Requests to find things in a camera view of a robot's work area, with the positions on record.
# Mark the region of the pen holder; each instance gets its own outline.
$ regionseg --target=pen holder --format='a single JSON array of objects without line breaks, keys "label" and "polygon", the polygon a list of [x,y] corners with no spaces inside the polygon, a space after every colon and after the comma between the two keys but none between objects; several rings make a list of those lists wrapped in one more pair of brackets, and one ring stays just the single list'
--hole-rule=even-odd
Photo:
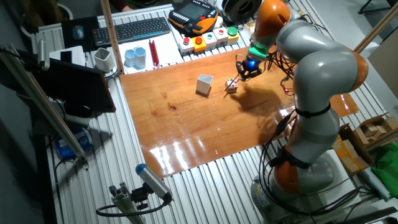
[{"label": "pen holder", "polygon": [[126,53],[124,53],[124,65],[127,67],[133,67],[136,62],[135,62],[135,53],[134,50],[127,50]]},{"label": "pen holder", "polygon": [[134,49],[134,60],[135,60],[135,66],[137,68],[145,68],[146,66],[146,51],[142,47],[135,47]]},{"label": "pen holder", "polygon": [[112,54],[110,51],[102,47],[99,48],[94,54],[97,68],[106,73],[110,72],[114,67],[114,60],[111,55]]}]

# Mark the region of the glossy wood surface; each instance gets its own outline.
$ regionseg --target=glossy wood surface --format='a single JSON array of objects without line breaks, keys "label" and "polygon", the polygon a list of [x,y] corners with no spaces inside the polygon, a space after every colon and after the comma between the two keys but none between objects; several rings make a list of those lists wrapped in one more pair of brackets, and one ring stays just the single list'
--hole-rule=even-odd
[{"label": "glossy wood surface", "polygon": [[[159,177],[265,143],[293,110],[293,96],[280,87],[285,75],[275,65],[226,95],[226,79],[237,74],[235,55],[246,51],[121,75],[146,164]],[[207,96],[195,92],[202,74],[214,76]],[[359,110],[348,94],[334,96],[331,105],[339,117]]]}]

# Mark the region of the red pencil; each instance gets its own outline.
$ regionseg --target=red pencil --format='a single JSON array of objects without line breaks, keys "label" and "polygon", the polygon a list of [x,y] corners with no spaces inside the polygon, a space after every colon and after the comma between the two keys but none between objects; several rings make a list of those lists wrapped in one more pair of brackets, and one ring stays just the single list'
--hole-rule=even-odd
[{"label": "red pencil", "polygon": [[158,56],[157,56],[155,41],[153,40],[152,43],[153,43],[153,45],[154,45],[154,53],[155,53],[156,66],[159,67],[159,58],[158,58]]},{"label": "red pencil", "polygon": [[149,50],[150,50],[150,56],[152,57],[152,62],[154,63],[154,67],[155,67],[156,62],[155,62],[155,55],[154,55],[154,45],[153,45],[153,43],[150,42],[150,40],[149,40]]}]

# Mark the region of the red button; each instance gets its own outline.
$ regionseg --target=red button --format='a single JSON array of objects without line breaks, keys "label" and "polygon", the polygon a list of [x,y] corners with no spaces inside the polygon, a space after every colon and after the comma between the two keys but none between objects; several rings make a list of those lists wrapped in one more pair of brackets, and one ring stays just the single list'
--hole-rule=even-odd
[{"label": "red button", "polygon": [[188,45],[188,44],[189,44],[189,38],[188,38],[188,37],[184,38],[184,44],[185,44],[185,45]]},{"label": "red button", "polygon": [[201,37],[197,37],[196,40],[195,40],[195,43],[196,44],[201,44],[201,41],[202,41]]}]

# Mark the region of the black keyboard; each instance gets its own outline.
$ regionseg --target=black keyboard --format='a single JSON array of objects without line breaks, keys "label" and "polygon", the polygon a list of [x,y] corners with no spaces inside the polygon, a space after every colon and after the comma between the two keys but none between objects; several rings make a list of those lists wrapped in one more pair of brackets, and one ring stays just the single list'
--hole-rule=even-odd
[{"label": "black keyboard", "polygon": [[[164,17],[116,25],[114,29],[119,43],[148,39],[170,32],[170,27]],[[93,29],[93,36],[97,47],[111,45],[108,28]]]}]

